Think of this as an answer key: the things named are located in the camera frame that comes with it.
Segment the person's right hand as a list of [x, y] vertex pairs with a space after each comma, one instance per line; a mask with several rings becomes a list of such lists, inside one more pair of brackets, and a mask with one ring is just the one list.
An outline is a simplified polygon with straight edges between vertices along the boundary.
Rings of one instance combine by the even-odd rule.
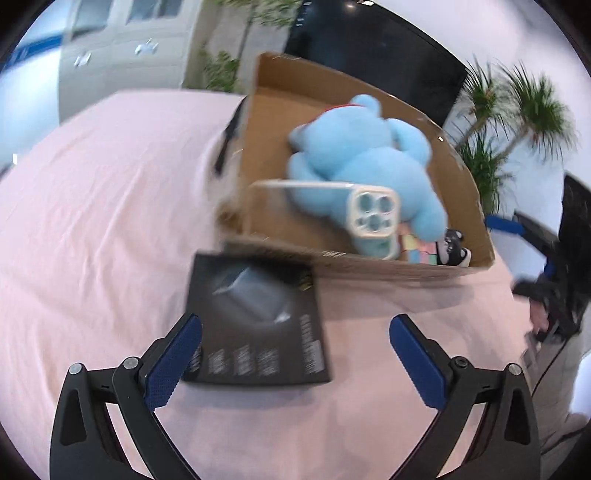
[[539, 342], [548, 341], [553, 334], [556, 325], [543, 303], [529, 301], [529, 318], [532, 324], [532, 334]]

